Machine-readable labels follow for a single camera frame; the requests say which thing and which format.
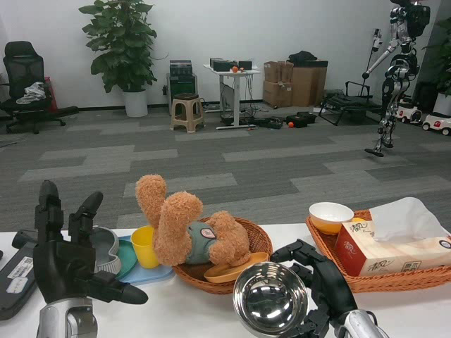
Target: teddy bear shirt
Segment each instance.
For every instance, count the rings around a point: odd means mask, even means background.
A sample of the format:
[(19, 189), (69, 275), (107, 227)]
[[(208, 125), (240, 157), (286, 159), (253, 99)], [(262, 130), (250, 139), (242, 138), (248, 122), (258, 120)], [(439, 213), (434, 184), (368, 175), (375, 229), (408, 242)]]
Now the teddy bear shirt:
[(186, 264), (204, 264), (210, 261), (209, 249), (216, 242), (213, 229), (206, 223), (193, 222), (188, 227), (191, 236), (191, 253)]

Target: robotic hand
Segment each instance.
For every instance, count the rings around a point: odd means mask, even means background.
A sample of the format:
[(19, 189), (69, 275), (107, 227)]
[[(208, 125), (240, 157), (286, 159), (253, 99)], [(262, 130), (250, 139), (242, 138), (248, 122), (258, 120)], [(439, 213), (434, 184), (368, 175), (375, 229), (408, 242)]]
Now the robotic hand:
[(92, 220), (103, 199), (101, 192), (89, 196), (76, 213), (69, 216), (71, 241), (63, 240), (63, 211), (58, 189), (44, 181), (35, 209), (38, 243), (33, 251), (37, 286), (47, 305), (39, 314), (37, 338), (97, 336), (92, 300), (109, 303), (144, 304), (147, 295), (128, 283), (116, 280), (112, 273), (94, 273), (96, 255), (89, 236)]
[[(329, 324), (335, 328), (337, 338), (388, 338), (377, 326), (373, 313), (357, 308), (352, 292), (334, 262), (300, 239), (271, 256), (274, 263), (291, 260), (301, 264), (294, 263), (290, 269), (311, 289), (311, 297), (318, 308), (310, 311), (302, 324), (280, 338), (324, 338)], [(306, 266), (311, 266), (313, 273)]]
[(399, 5), (390, 12), (391, 41), (384, 54), (365, 72), (362, 77), (366, 80), (370, 74), (401, 46), (401, 54), (396, 55), (388, 71), (385, 73), (383, 83), (382, 111), (385, 117), (378, 128), (379, 138), (372, 149), (365, 149), (367, 153), (383, 157), (382, 146), (393, 148), (392, 133), (396, 126), (398, 104), (401, 96), (409, 89), (410, 80), (419, 72), (416, 59), (415, 40), (423, 34), (424, 28), (431, 19), (431, 9), (418, 3), (412, 4), (410, 0), (390, 0)]

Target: tissue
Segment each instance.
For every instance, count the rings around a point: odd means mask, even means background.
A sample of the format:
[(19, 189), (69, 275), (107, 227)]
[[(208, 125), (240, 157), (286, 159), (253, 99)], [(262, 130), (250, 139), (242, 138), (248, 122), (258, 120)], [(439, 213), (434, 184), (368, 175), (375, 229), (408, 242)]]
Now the tissue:
[(377, 242), (408, 243), (448, 236), (432, 212), (414, 197), (377, 206), (370, 213)]

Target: table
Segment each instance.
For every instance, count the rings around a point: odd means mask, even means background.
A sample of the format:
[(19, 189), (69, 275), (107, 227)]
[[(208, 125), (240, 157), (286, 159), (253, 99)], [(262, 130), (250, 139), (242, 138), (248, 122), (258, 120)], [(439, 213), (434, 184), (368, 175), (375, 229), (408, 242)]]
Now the table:
[[(271, 238), (275, 250), (297, 238), (313, 244), (305, 224), (262, 227)], [(125, 236), (134, 230), (115, 231), (118, 236)], [(11, 246), (14, 234), (0, 233), (0, 249), (5, 253), (0, 268), (16, 252)], [(140, 288), (149, 295), (148, 302), (141, 306), (94, 300), (94, 314), (99, 325), (98, 338), (252, 337), (238, 320), (231, 295), (207, 294), (186, 285), (177, 276)], [(450, 336), (451, 283), (412, 292), (355, 294), (355, 298), (359, 307), (376, 314), (379, 325), (391, 338)], [(0, 322), (0, 337), (36, 337), (39, 310), (44, 305), (41, 293), (35, 291), (15, 317)], [(334, 334), (330, 328), (327, 338), (332, 337)]]
[(224, 76), (230, 76), (234, 78), (233, 81), (233, 124), (225, 127), (216, 127), (216, 130), (224, 129), (237, 129), (237, 128), (248, 128), (256, 127), (255, 125), (240, 125), (240, 79), (241, 77), (260, 74), (258, 68), (252, 68), (251, 70), (245, 70), (243, 73), (229, 70), (228, 72), (216, 72), (210, 65), (204, 65), (205, 68), (211, 70), (213, 73), (219, 75), (219, 110), (208, 111), (210, 113), (219, 112), (223, 110), (222, 107), (222, 87), (224, 85)]

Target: teddy bear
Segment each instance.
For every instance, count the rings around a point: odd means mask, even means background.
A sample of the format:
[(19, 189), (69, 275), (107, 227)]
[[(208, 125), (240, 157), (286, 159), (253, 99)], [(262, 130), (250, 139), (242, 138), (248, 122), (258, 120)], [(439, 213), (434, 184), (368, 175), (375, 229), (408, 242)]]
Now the teddy bear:
[(166, 199), (160, 175), (145, 175), (136, 183), (136, 198), (154, 228), (153, 246), (164, 265), (228, 263), (239, 266), (250, 259), (244, 227), (227, 211), (198, 222), (203, 204), (193, 194), (177, 192)]

